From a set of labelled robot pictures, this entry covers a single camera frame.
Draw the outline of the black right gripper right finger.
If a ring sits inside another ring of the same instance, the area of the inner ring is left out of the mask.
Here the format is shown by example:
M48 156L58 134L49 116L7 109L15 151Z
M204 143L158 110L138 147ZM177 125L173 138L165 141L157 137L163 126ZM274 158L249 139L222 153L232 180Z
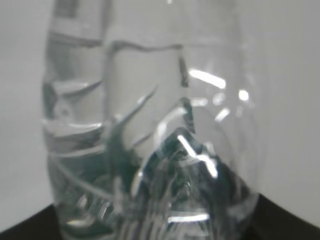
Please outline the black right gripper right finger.
M318 240L320 228L260 195L249 227L251 240Z

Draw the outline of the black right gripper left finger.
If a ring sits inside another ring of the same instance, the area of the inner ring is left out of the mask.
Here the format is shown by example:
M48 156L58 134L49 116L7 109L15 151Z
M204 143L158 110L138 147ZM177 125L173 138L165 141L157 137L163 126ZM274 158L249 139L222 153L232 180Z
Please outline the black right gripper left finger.
M57 215L51 204L30 218L0 233L1 240L62 240Z

